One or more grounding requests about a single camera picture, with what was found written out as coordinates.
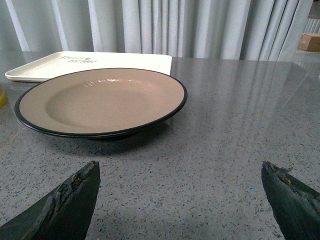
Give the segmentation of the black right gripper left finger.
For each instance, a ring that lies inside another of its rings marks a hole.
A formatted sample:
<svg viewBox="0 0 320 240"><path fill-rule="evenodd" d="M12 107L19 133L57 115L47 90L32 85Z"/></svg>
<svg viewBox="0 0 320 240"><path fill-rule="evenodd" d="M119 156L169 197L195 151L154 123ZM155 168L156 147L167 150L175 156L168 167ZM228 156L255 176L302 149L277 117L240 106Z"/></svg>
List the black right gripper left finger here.
<svg viewBox="0 0 320 240"><path fill-rule="evenodd" d="M0 227L2 240L84 240L100 187L100 166L90 161Z"/></svg>

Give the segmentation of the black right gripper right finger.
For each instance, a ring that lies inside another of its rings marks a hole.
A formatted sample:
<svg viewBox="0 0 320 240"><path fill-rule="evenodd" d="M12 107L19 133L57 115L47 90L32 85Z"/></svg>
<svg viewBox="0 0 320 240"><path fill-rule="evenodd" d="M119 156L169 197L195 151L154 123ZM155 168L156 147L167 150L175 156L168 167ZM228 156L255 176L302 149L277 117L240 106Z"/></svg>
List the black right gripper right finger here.
<svg viewBox="0 0 320 240"><path fill-rule="evenodd" d="M273 216L287 240L320 238L320 193L279 168L264 161L261 180Z"/></svg>

